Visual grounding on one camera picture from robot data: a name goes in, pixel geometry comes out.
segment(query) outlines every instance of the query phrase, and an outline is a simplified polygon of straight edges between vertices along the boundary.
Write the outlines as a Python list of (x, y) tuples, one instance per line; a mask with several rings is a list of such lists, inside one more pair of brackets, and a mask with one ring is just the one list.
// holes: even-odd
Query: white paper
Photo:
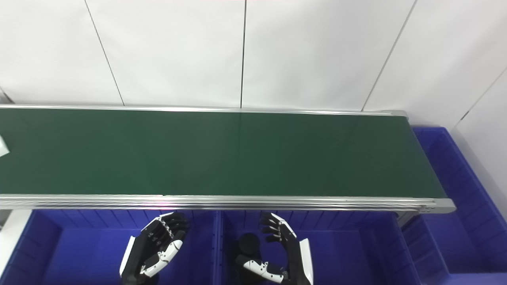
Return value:
[(7, 153), (9, 153), (9, 149), (4, 142), (4, 139), (0, 136), (0, 156), (6, 155)]

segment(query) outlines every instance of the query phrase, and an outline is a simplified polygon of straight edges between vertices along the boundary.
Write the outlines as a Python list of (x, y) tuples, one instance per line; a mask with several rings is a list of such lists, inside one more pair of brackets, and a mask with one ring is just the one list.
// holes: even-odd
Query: bin divider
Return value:
[(213, 221), (213, 244), (211, 253), (211, 285), (222, 285), (222, 258), (223, 258), (223, 217), (222, 211), (215, 211)]

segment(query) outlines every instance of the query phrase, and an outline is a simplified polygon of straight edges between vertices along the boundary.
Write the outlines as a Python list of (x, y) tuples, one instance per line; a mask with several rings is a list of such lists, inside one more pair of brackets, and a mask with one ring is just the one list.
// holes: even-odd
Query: aluminum frame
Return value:
[(449, 198), (0, 194), (2, 209), (379, 210), (447, 213)]
[(53, 109), (53, 110), (119, 110), (119, 111), (157, 111), (157, 112), (212, 112), (212, 113), (275, 113), (309, 115), (361, 115), (361, 116), (403, 116), (404, 111), (331, 111), (331, 110), (289, 110), (255, 108), (211, 108), (190, 106), (91, 106), (91, 105), (29, 105), (0, 104), (0, 109)]

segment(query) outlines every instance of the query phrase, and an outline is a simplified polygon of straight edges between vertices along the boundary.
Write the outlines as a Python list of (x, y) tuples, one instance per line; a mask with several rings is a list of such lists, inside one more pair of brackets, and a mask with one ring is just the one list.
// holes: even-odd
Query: panel seam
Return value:
[(414, 3), (412, 4), (412, 7), (410, 8), (409, 13), (408, 13), (407, 17), (405, 18), (405, 21), (403, 22), (402, 28), (400, 29), (400, 32), (398, 33), (398, 36), (396, 37), (396, 40), (394, 40), (394, 44), (392, 45), (391, 50), (387, 54), (387, 57), (386, 57), (386, 59), (384, 61), (384, 64), (382, 65), (382, 68), (380, 69), (380, 72), (379, 72), (377, 78), (375, 79), (375, 82), (373, 83), (372, 89), (370, 90), (370, 92), (368, 93), (368, 96), (366, 97), (365, 103), (363, 104), (363, 107), (361, 108), (361, 112), (365, 110), (366, 104), (370, 100), (370, 97), (372, 96), (373, 90), (377, 86), (377, 83), (378, 83), (380, 77), (382, 76), (382, 73), (384, 72), (384, 69), (385, 69), (385, 67), (387, 65), (387, 62), (391, 58), (391, 54), (392, 54), (394, 48), (396, 47), (396, 44), (398, 43), (398, 40), (400, 39), (400, 37), (401, 37), (401, 35), (403, 33), (403, 30), (405, 29), (405, 26), (407, 25), (407, 22), (409, 21), (409, 18), (412, 15), (412, 12), (414, 11), (414, 8), (415, 8), (415, 5), (417, 4), (417, 1), (418, 0), (414, 0)]
[(104, 45), (102, 44), (102, 40), (100, 39), (100, 35), (98, 34), (97, 26), (95, 25), (95, 21), (93, 20), (92, 13), (90, 12), (90, 7), (88, 7), (88, 2), (84, 0), (86, 5), (86, 10), (88, 10), (88, 15), (90, 15), (90, 19), (92, 20), (93, 28), (95, 29), (95, 33), (97, 34), (98, 41), (100, 43), (100, 47), (102, 48), (102, 52), (104, 53), (105, 60), (107, 65), (109, 66), (109, 71), (111, 72), (111, 76), (113, 76), (113, 81), (115, 82), (116, 90), (118, 91), (118, 95), (120, 96), (120, 100), (122, 101), (122, 105), (125, 106), (125, 102), (123, 101), (122, 93), (120, 92), (120, 88), (118, 87), (118, 83), (116, 82), (115, 74), (113, 73), (113, 69), (111, 68), (111, 64), (109, 63), (109, 59), (107, 58), (107, 54), (105, 53)]
[(239, 97), (239, 107), (243, 108), (243, 75), (245, 70), (245, 36), (246, 36), (246, 2), (245, 0), (245, 10), (243, 14), (243, 51), (241, 55), (241, 90)]
[(502, 75), (505, 73), (505, 71), (507, 71), (507, 66), (502, 70), (502, 72), (500, 72), (500, 75), (498, 75), (495, 80), (493, 80), (493, 82), (488, 86), (488, 88), (486, 88), (486, 91), (484, 91), (481, 96), (479, 96), (479, 98), (477, 98), (477, 100), (472, 104), (472, 106), (470, 106), (470, 108), (468, 108), (468, 110), (465, 112), (465, 114), (461, 117), (461, 119), (459, 119), (459, 121), (454, 125), (454, 128), (457, 127), (459, 125), (459, 123), (461, 121), (463, 121), (463, 119), (468, 115), (470, 114), (470, 111), (472, 111), (472, 109), (477, 105), (477, 103), (479, 103), (479, 101), (484, 97), (484, 95), (486, 95), (486, 93), (488, 93), (488, 91), (491, 89), (491, 87), (493, 87), (493, 85), (495, 85), (495, 83), (500, 79), (500, 77), (502, 77)]

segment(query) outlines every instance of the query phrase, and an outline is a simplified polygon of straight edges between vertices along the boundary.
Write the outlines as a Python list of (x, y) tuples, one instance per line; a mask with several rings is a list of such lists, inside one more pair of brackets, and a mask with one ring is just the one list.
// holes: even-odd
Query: blue plastic bin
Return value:
[[(419, 284), (393, 213), (277, 211), (276, 214), (288, 221), (299, 238), (309, 239), (314, 284)], [(222, 282), (215, 285), (239, 284), (233, 246), (246, 232), (260, 237), (264, 261), (287, 265), (281, 244), (264, 241), (260, 215), (261, 211), (255, 210), (223, 212)]]
[[(35, 210), (0, 280), (1, 285), (119, 285), (130, 235), (158, 210)], [(186, 211), (192, 229), (159, 284), (237, 284), (234, 239), (260, 236), (260, 211)], [(393, 213), (279, 211), (312, 249), (315, 284), (417, 285)], [(279, 243), (263, 257), (286, 265)]]
[(507, 225), (445, 128), (414, 132), (457, 210), (403, 234), (423, 284), (507, 284)]
[[(159, 210), (35, 210), (0, 279), (2, 285), (120, 285), (131, 235)], [(215, 211), (183, 211), (191, 234), (159, 284), (210, 284)]]

